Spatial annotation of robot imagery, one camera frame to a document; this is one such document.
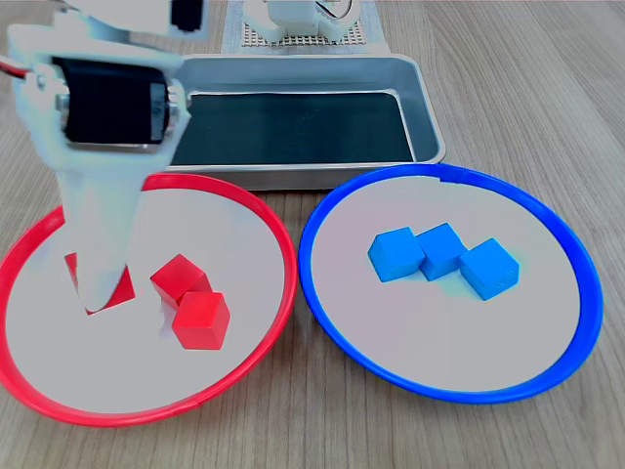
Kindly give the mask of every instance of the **wood grain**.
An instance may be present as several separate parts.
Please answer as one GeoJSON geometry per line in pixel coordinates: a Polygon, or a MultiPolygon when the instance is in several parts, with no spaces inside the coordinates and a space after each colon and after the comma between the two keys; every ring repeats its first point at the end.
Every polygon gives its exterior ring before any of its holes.
{"type": "MultiPolygon", "coordinates": [[[[625,467],[625,7],[603,2],[383,2],[391,49],[417,60],[446,161],[536,195],[578,233],[600,272],[604,329],[561,386],[500,406],[414,396],[354,363],[301,295],[269,355],[219,398],[138,428],[64,425],[0,390],[4,468],[619,468],[625,467]]],[[[0,2],[0,30],[47,22],[45,2],[0,2]]],[[[183,53],[211,41],[151,36],[183,53]]],[[[0,51],[6,39],[0,35],[0,51]]],[[[0,255],[59,203],[0,77],[0,255]]],[[[296,242],[321,193],[262,198],[296,242]]]]}

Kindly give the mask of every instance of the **metal tray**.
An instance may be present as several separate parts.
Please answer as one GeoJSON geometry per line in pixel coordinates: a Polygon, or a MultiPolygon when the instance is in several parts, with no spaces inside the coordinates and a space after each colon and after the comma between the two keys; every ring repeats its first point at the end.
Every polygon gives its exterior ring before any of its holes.
{"type": "MultiPolygon", "coordinates": [[[[186,57],[177,78],[189,93],[191,113],[198,95],[390,94],[397,100],[412,161],[436,163],[444,157],[445,146],[421,72],[404,56],[197,55],[186,57]]],[[[327,125],[331,131],[341,131],[341,122],[327,125]]],[[[197,160],[202,148],[188,143],[203,131],[201,126],[189,126],[169,171],[204,174],[250,191],[331,190],[371,169],[407,162],[241,164],[238,158],[238,164],[211,164],[207,151],[200,157],[202,164],[177,164],[189,160],[191,152],[197,160]]]]}

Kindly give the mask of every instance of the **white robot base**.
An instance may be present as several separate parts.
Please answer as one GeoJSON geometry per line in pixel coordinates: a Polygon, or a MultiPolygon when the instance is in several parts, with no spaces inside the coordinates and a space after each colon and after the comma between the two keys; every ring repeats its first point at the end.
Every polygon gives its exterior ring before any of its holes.
{"type": "Polygon", "coordinates": [[[339,42],[360,18],[359,0],[350,0],[348,10],[333,18],[311,1],[245,0],[243,20],[266,41],[276,43],[285,36],[323,36],[339,42]]]}

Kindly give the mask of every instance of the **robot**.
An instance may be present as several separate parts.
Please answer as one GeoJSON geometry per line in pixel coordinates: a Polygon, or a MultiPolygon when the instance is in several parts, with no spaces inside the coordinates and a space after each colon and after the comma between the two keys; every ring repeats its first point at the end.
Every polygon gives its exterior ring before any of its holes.
{"type": "Polygon", "coordinates": [[[52,26],[8,30],[18,115],[56,174],[80,299],[102,309],[125,271],[146,178],[172,161],[190,114],[181,56],[129,31],[206,37],[207,1],[69,0],[52,26]]]}

